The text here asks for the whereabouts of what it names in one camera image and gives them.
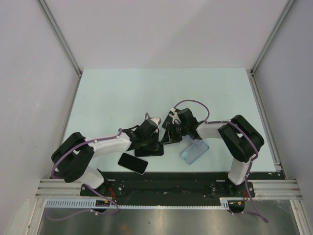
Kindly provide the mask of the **black phone case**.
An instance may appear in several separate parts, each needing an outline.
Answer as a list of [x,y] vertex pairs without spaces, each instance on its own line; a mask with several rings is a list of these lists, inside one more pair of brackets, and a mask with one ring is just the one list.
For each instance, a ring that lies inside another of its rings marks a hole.
[[163,156],[164,155],[164,145],[159,145],[156,150],[147,150],[143,147],[136,149],[134,151],[136,157],[152,157],[152,156]]

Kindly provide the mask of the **purple phone case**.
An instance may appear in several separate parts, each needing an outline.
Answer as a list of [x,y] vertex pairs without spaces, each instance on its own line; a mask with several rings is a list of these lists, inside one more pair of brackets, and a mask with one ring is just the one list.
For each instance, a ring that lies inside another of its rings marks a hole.
[[189,136],[187,136],[186,139],[193,144],[199,144],[201,142],[201,140],[198,140],[198,139],[194,140],[194,139],[190,138]]

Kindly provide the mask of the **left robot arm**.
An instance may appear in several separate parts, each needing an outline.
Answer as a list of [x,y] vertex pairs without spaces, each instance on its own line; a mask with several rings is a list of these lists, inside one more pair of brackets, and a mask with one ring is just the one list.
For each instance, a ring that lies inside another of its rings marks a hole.
[[108,183],[99,170],[89,166],[92,159],[114,152],[127,152],[141,147],[152,150],[158,145],[159,117],[146,118],[141,125],[119,129],[111,137],[87,138],[80,132],[71,134],[52,154],[53,179],[63,179],[66,183],[78,181],[87,185],[96,195],[104,195]]

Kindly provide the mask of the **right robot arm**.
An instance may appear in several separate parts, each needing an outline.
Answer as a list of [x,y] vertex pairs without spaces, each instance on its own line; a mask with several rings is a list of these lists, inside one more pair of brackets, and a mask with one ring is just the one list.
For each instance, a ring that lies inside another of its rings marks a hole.
[[185,136],[192,140],[222,139],[233,157],[229,182],[225,184],[230,196],[238,196],[243,191],[242,183],[248,178],[252,163],[265,144],[261,134],[242,115],[230,120],[198,121],[190,109],[172,108],[162,128],[165,130],[163,144],[180,142]]

